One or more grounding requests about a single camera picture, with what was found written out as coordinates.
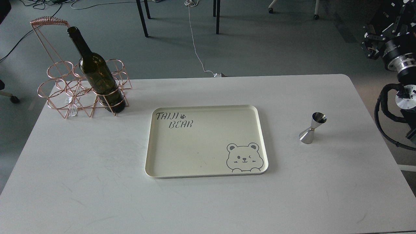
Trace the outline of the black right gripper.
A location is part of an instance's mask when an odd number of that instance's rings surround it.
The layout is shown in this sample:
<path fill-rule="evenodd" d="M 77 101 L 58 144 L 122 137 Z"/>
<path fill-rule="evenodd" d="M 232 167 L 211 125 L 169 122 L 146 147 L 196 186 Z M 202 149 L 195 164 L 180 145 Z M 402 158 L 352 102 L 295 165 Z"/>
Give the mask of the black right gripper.
<path fill-rule="evenodd" d="M 415 53 L 415 1 L 383 0 L 364 28 L 362 48 L 370 59 Z"/>

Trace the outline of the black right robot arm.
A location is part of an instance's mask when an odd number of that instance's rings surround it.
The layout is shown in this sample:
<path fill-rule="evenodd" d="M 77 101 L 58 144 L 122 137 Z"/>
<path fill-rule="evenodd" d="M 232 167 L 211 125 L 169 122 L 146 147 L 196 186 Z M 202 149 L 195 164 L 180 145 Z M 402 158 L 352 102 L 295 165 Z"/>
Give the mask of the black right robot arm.
<path fill-rule="evenodd" d="M 381 127 L 379 112 L 410 127 L 406 138 L 415 143 L 415 1 L 383 0 L 364 27 L 361 47 L 369 59 L 382 58 L 387 71 L 397 72 L 397 84 L 385 85 L 376 101 L 374 120 L 381 135 L 398 148 L 414 151 L 389 137 Z"/>

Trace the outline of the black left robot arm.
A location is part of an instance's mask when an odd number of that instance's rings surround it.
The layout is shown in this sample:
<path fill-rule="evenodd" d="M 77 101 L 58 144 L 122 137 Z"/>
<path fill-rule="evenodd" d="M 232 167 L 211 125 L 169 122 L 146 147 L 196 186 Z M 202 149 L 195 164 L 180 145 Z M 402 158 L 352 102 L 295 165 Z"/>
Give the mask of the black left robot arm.
<path fill-rule="evenodd" d="M 20 103 L 20 100 L 15 95 L 13 95 L 12 93 L 3 91 L 5 87 L 6 85 L 4 84 L 4 82 L 0 80 L 0 95 L 8 97 L 10 99 L 10 102 L 14 104 Z"/>

